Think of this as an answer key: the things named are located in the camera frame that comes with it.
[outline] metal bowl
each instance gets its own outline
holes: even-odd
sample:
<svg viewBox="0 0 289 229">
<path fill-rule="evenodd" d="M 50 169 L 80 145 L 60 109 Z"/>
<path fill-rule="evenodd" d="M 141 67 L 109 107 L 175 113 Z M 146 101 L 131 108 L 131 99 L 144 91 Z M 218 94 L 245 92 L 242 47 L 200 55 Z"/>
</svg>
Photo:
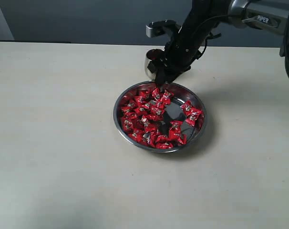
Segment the metal bowl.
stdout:
<svg viewBox="0 0 289 229">
<path fill-rule="evenodd" d="M 184 121 L 186 119 L 186 116 L 184 115 L 183 111 L 181 110 L 180 106 L 186 102 L 187 100 L 190 100 L 192 105 L 195 106 L 196 108 L 200 109 L 203 111 L 203 115 L 200 117 L 201 122 L 197 122 L 195 127 L 189 126 L 186 122 L 183 122 L 181 129 L 182 133 L 187 135 L 187 144 L 184 146 L 177 146 L 171 149 L 155 149 L 147 146 L 143 146 L 136 141 L 132 140 L 122 129 L 121 127 L 121 122 L 120 118 L 122 117 L 122 112 L 121 112 L 121 107 L 127 103 L 130 99 L 132 99 L 135 95 L 137 95 L 138 91 L 140 90 L 153 90 L 155 89 L 155 83 L 152 81 L 146 81 L 142 83 L 135 84 L 131 86 L 130 88 L 126 89 L 117 99 L 115 106 L 114 106 L 114 111 L 113 111 L 113 116 L 114 116 L 114 122 L 119 130 L 119 133 L 130 143 L 133 145 L 151 151 L 155 153 L 170 153 L 170 152 L 175 152 L 178 150 L 181 150 L 185 147 L 188 147 L 189 145 L 193 144 L 203 133 L 206 123 L 207 123 L 207 114 L 206 114 L 206 109 L 204 107 L 204 104 L 202 101 L 195 95 L 192 91 L 189 89 L 176 84 L 176 83 L 171 83 L 171 84 L 164 84 L 163 89 L 166 89 L 172 93 L 174 93 L 174 97 L 171 99 L 171 104 L 167 106 L 165 109 L 166 112 L 164 113 L 164 121 L 162 122 L 161 125 L 161 132 L 163 134 L 167 134 L 167 131 L 169 130 L 170 121 L 171 120 L 180 120 Z"/>
</svg>

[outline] table surface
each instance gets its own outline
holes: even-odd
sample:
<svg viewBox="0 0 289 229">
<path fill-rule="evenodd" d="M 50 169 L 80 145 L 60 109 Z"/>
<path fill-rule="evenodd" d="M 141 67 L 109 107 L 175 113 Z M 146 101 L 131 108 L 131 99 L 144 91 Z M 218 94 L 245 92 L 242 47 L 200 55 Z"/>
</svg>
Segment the table surface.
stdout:
<svg viewBox="0 0 289 229">
<path fill-rule="evenodd" d="M 0 42 L 1 229 L 289 229 L 289 79 L 279 49 L 209 47 L 176 83 L 194 147 L 154 154 L 113 122 L 149 46 Z"/>
</svg>

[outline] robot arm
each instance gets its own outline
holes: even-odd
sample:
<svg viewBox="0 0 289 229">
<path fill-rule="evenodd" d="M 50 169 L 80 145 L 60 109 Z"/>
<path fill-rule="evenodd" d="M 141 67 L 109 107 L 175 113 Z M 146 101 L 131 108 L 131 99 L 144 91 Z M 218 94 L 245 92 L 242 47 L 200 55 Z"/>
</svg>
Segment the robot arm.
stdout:
<svg viewBox="0 0 289 229">
<path fill-rule="evenodd" d="M 203 52 L 198 49 L 209 39 L 214 39 L 211 31 L 225 22 L 237 28 L 247 26 L 284 35 L 280 55 L 288 58 L 289 53 L 289 4 L 270 0 L 193 0 L 192 9 L 182 26 L 175 21 L 152 22 L 146 27 L 148 37 L 167 34 L 170 41 L 164 51 L 151 50 L 147 53 L 146 73 L 156 84 L 173 82 L 188 71 L 190 65 Z"/>
</svg>

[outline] bowl rim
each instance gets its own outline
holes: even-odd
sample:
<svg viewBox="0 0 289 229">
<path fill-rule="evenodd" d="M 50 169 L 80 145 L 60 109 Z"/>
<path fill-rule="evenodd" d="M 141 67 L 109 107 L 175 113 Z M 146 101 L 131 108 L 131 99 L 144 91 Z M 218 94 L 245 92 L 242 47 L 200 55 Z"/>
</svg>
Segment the bowl rim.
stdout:
<svg viewBox="0 0 289 229">
<path fill-rule="evenodd" d="M 204 113 L 204 122 L 203 122 L 203 125 L 202 125 L 202 128 L 201 130 L 197 133 L 197 135 L 191 139 L 191 141 L 187 142 L 186 145 L 183 145 L 181 147 L 174 147 L 174 148 L 171 148 L 171 149 L 156 149 L 156 148 L 152 148 L 152 147 L 148 147 L 148 146 L 144 146 L 142 144 L 139 144 L 138 142 L 132 140 L 124 131 L 123 129 L 120 127 L 120 124 L 119 124 L 119 121 L 118 121 L 118 118 L 117 118 L 117 107 L 119 106 L 119 102 L 122 100 L 123 96 L 130 90 L 134 89 L 135 87 L 138 87 L 142 84 L 146 84 L 146 83 L 154 83 L 154 81 L 144 81 L 144 82 L 141 82 L 141 83 L 137 83 L 137 84 L 134 84 L 132 86 L 130 86 L 129 88 L 127 88 L 124 92 L 122 92 L 120 94 L 120 96 L 118 97 L 118 99 L 116 100 L 116 103 L 114 105 L 114 109 L 113 109 L 113 119 L 114 119 L 114 122 L 115 122 L 115 126 L 117 128 L 117 130 L 119 131 L 119 133 L 122 135 L 122 137 L 124 137 L 125 140 L 127 140 L 129 143 L 133 144 L 134 146 L 137 146 L 139 148 L 142 148 L 142 149 L 145 149 L 145 150 L 148 150 L 148 151 L 151 151 L 151 152 L 154 152 L 154 153 L 172 153 L 172 152 L 176 152 L 178 150 L 182 150 L 190 145 L 192 145 L 194 142 L 197 141 L 197 139 L 203 134 L 205 128 L 206 128 L 206 125 L 207 125 L 207 111 L 206 111 L 206 108 L 202 102 L 202 100 L 192 91 L 190 91 L 188 88 L 180 85 L 180 84 L 177 84 L 177 83 L 171 83 L 173 85 L 176 85 L 178 87 L 181 87 L 183 89 L 185 89 L 186 91 L 188 91 L 190 94 L 192 94 L 197 100 L 198 102 L 201 104 L 202 106 L 202 112 Z"/>
</svg>

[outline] white table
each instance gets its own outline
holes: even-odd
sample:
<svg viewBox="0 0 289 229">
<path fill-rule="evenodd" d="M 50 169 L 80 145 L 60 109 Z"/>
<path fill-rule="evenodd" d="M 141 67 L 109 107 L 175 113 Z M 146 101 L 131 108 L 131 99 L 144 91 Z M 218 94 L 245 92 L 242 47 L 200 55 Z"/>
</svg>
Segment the white table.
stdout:
<svg viewBox="0 0 289 229">
<path fill-rule="evenodd" d="M 160 155 L 113 122 L 148 46 L 0 42 L 0 229 L 289 229 L 289 79 L 278 49 L 212 48 L 176 80 L 209 113 Z"/>
</svg>

